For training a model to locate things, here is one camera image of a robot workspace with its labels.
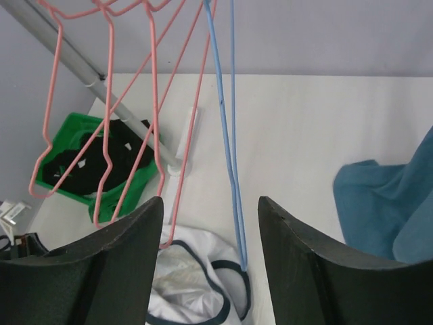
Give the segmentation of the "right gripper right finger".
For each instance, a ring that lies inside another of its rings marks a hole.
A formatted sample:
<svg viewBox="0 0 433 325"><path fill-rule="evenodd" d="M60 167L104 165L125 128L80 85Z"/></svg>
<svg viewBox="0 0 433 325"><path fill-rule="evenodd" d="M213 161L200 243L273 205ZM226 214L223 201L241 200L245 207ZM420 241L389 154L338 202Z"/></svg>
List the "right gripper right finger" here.
<svg viewBox="0 0 433 325"><path fill-rule="evenodd" d="M432 262L351 248L269 197L258 221L277 324L431 324Z"/></svg>

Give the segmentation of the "white navy-trimmed tank top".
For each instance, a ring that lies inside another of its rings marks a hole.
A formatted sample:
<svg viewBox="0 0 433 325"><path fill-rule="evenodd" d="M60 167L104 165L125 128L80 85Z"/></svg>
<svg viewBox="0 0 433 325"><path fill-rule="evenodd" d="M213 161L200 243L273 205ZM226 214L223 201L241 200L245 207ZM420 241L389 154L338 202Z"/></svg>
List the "white navy-trimmed tank top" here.
<svg viewBox="0 0 433 325"><path fill-rule="evenodd" d="M146 324L250 324L251 307L237 250L215 233L178 225L158 251Z"/></svg>

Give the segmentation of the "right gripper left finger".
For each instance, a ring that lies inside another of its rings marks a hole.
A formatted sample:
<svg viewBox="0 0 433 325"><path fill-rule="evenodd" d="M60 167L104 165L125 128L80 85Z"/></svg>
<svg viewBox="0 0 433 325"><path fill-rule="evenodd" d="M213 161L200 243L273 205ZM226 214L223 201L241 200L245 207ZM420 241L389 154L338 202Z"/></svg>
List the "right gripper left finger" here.
<svg viewBox="0 0 433 325"><path fill-rule="evenodd" d="M155 196L66 246L1 253L2 324L145 324L160 244Z"/></svg>

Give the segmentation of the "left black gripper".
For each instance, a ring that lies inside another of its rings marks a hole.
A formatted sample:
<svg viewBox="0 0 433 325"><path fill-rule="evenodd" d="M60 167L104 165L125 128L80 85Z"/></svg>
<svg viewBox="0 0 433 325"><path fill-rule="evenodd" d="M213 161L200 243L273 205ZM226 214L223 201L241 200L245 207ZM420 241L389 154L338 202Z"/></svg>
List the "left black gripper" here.
<svg viewBox="0 0 433 325"><path fill-rule="evenodd" d="M6 235L1 235L1 260L43 256L48 252L49 250L40 241L37 233L14 236L13 240Z"/></svg>

